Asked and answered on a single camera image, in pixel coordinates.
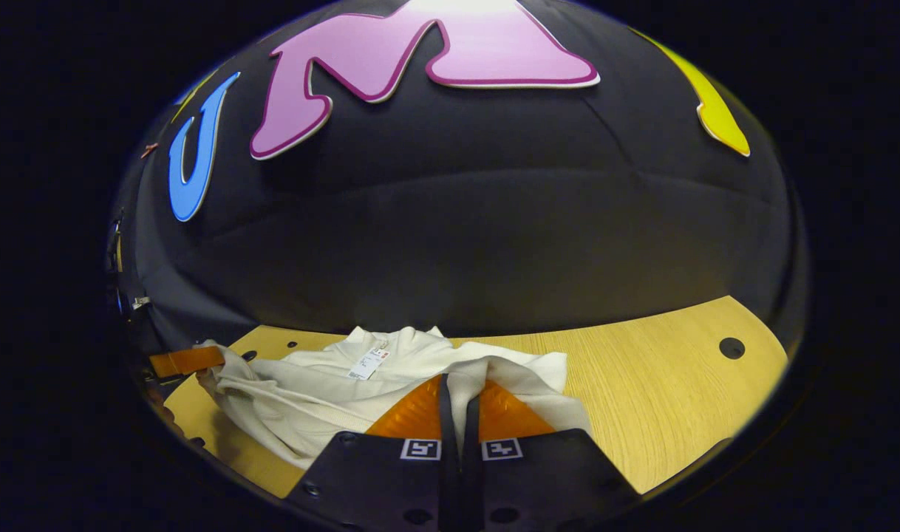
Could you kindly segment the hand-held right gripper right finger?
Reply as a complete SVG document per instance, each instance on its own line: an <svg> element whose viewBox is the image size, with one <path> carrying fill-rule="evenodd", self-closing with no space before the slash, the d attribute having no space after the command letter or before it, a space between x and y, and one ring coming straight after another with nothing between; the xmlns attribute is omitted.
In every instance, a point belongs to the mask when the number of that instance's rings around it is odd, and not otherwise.
<svg viewBox="0 0 900 532"><path fill-rule="evenodd" d="M585 430L554 428L494 381L469 402L461 505L471 531L592 531L642 499Z"/></svg>

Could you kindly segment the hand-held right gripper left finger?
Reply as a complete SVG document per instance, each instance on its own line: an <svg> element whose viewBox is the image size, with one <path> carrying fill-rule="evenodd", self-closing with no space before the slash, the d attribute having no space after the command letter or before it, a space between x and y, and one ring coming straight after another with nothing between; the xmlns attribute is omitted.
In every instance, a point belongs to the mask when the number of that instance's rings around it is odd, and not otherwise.
<svg viewBox="0 0 900 532"><path fill-rule="evenodd" d="M454 528L457 442L446 375L427 378L364 432L332 436L285 496L325 531Z"/></svg>

